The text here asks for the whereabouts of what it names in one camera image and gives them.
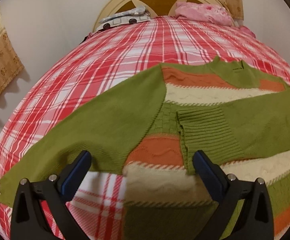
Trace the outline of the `green orange cream striped sweater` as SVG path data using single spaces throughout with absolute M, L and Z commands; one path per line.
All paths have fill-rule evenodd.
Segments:
M 82 213 L 93 238 L 193 239 L 219 204 L 192 163 L 198 150 L 240 179 L 268 183 L 274 231 L 290 224 L 290 86 L 244 61 L 161 63 L 85 103 L 26 151 L 0 180 L 12 206 L 17 183 L 58 174 L 82 150 L 92 171 L 125 181 L 121 217 Z

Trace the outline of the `pink cloth at bedside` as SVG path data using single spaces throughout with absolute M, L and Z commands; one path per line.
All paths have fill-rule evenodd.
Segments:
M 253 33 L 253 31 L 251 31 L 248 27 L 242 25 L 239 27 L 239 30 L 242 31 L 243 33 L 246 33 L 247 35 L 256 38 L 255 33 Z

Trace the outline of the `pink folded blanket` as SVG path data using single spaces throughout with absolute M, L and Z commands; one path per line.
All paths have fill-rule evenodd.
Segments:
M 175 17 L 223 26 L 233 25 L 231 15 L 217 4 L 176 2 Z

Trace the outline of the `red white plaid bed sheet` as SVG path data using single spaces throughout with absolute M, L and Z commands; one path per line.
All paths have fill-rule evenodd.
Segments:
M 290 86 L 290 66 L 272 48 L 239 28 L 157 17 L 91 34 L 34 85 L 0 134 L 0 180 L 35 143 L 79 107 L 134 75 L 161 63 L 200 66 L 216 57 L 244 61 Z M 120 218 L 125 181 L 116 174 L 86 174 L 70 213 L 83 228 L 82 213 Z M 12 206 L 0 203 L 0 236 L 9 239 Z

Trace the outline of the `grey white patterned pillow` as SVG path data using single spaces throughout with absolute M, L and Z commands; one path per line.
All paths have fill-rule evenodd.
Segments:
M 136 24 L 150 21 L 149 11 L 143 5 L 101 19 L 95 31 L 104 31 L 126 24 Z

